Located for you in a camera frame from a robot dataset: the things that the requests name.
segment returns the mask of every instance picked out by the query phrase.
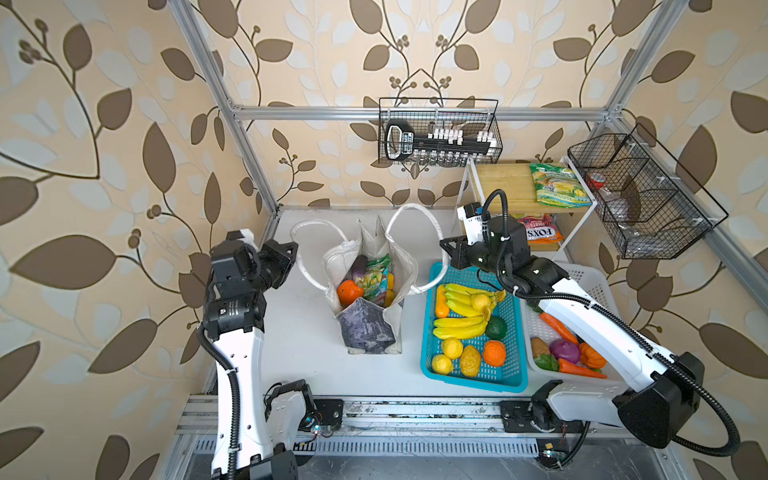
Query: orange carrot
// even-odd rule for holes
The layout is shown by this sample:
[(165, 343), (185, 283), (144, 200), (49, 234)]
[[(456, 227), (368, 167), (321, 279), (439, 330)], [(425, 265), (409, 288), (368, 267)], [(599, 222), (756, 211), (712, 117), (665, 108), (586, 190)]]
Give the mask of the orange carrot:
[(590, 376), (595, 379), (608, 378), (602, 373), (598, 373), (590, 369), (585, 369), (583, 366), (574, 365), (573, 363), (567, 360), (558, 359), (558, 363), (560, 364), (560, 373), (570, 373), (572, 375)]
[(538, 318), (544, 320), (544, 323), (552, 327), (554, 331), (558, 333), (559, 336), (563, 337), (568, 342), (573, 342), (576, 345), (578, 345), (578, 339), (576, 338), (576, 335), (571, 333), (571, 331), (568, 328), (566, 328), (566, 326), (563, 325), (563, 323), (560, 320), (554, 318), (549, 313), (544, 313), (544, 312), (539, 313)]

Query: white bag handle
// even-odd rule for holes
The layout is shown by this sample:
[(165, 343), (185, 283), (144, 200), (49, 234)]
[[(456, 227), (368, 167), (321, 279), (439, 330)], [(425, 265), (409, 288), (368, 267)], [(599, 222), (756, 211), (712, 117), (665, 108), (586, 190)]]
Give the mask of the white bag handle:
[[(392, 235), (389, 234), (389, 231), (392, 229), (392, 224), (395, 223), (395, 220), (397, 220), (397, 217), (403, 212), (404, 210), (408, 210), (409, 208), (414, 208), (416, 210), (422, 211), (427, 218), (429, 218), (429, 221), (432, 222), (433, 227), (435, 230), (437, 230), (437, 237), (438, 240), (442, 240), (442, 228), (440, 228), (440, 224), (437, 222), (437, 219), (434, 215), (432, 215), (432, 212), (424, 208), (423, 206), (419, 204), (405, 204), (402, 207), (400, 207), (394, 215), (392, 215), (392, 219), (389, 221), (389, 225), (387, 225), (386, 232), (384, 234), (386, 235), (387, 239), (390, 241), (392, 240)], [(426, 285), (422, 286), (415, 286), (411, 285), (411, 292), (413, 293), (422, 293), (425, 292), (438, 283), (440, 283), (440, 280), (444, 277), (445, 273), (448, 271), (448, 264), (450, 263), (450, 260), (448, 259), (448, 253), (445, 252), (445, 250), (442, 251), (442, 270), (440, 270), (440, 274), (431, 282), (427, 283)]]
[[(296, 225), (294, 225), (293, 228), (290, 231), (290, 239), (293, 240), (294, 242), (297, 242), (296, 241), (296, 232), (298, 232), (301, 227), (305, 227), (307, 225), (316, 225), (316, 224), (327, 225), (328, 227), (333, 228), (336, 232), (339, 233), (339, 235), (341, 236), (342, 240), (344, 240), (345, 242), (347, 241), (346, 235), (344, 234), (344, 232), (341, 231), (340, 228), (338, 228), (333, 223), (330, 223), (328, 220), (321, 220), (319, 218), (316, 218), (314, 220), (306, 220), (306, 221), (299, 222)], [(299, 251), (300, 250), (296, 251), (296, 265), (299, 267), (299, 270), (301, 271), (301, 273), (306, 277), (307, 280), (310, 281), (311, 284), (313, 284), (317, 288), (321, 289), (323, 292), (327, 292), (329, 287), (325, 286), (325, 285), (321, 284), (320, 282), (318, 282), (317, 280), (315, 280), (312, 277), (312, 275), (310, 275), (310, 272), (308, 272), (306, 270), (306, 267), (304, 266), (304, 262), (301, 260), (301, 255), (300, 255)]]

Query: orange fruit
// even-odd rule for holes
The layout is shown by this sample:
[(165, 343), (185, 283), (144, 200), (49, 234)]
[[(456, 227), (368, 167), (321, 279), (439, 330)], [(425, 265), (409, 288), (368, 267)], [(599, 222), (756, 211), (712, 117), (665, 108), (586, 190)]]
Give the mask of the orange fruit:
[(507, 359), (507, 347), (498, 340), (489, 340), (482, 350), (482, 359), (490, 366), (504, 366)]

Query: teal plastic basket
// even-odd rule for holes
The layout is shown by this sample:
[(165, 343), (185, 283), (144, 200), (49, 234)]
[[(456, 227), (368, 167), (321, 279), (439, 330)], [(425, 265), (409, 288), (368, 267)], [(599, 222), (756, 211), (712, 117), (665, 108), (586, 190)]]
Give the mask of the teal plastic basket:
[[(442, 268), (442, 263), (438, 262), (432, 265), (429, 271), (429, 279), (435, 279)], [(448, 272), (442, 279), (443, 283), (458, 283), (460, 285), (470, 286), (490, 290), (490, 287), (480, 283), (477, 280), (477, 268), (465, 268), (457, 270), (449, 267)], [(492, 275), (481, 272), (482, 279), (496, 283), (492, 280)], [(507, 323), (507, 335), (502, 339), (507, 348), (507, 360), (504, 366), (493, 367), (482, 362), (480, 373), (473, 378), (465, 377), (458, 368), (458, 359), (453, 361), (453, 372), (448, 375), (440, 375), (432, 371), (432, 357), (442, 353), (440, 344), (442, 340), (432, 335), (432, 324), (435, 321), (435, 298), (437, 297), (437, 286), (433, 287), (427, 294), (427, 311), (424, 315), (424, 340), (422, 341), (422, 372), (430, 379), (440, 380), (441, 382), (452, 383), (454, 385), (468, 386), (473, 389), (491, 390), (493, 392), (513, 392), (520, 393), (528, 386), (528, 368), (525, 362), (525, 339), (522, 327), (522, 315), (516, 308), (515, 299), (507, 295), (504, 302), (496, 306), (493, 314), (500, 316)], [(460, 316), (451, 312), (450, 316)], [(490, 339), (485, 336), (479, 336), (474, 339), (462, 340), (464, 346), (473, 345), (482, 355), (485, 342)]]

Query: black metal mesh basket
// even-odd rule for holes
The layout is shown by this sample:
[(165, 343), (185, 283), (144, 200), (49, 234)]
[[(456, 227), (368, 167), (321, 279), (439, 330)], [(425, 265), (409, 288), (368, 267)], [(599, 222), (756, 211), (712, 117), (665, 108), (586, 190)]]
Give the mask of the black metal mesh basket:
[(464, 167), (502, 154), (497, 100), (379, 99), (379, 163)]
[[(673, 173), (657, 163), (652, 147), (663, 161), (669, 159)], [(641, 124), (629, 134), (602, 134), (576, 144), (568, 148), (568, 156), (597, 198), (595, 211), (624, 259), (675, 258), (728, 218), (723, 206)]]

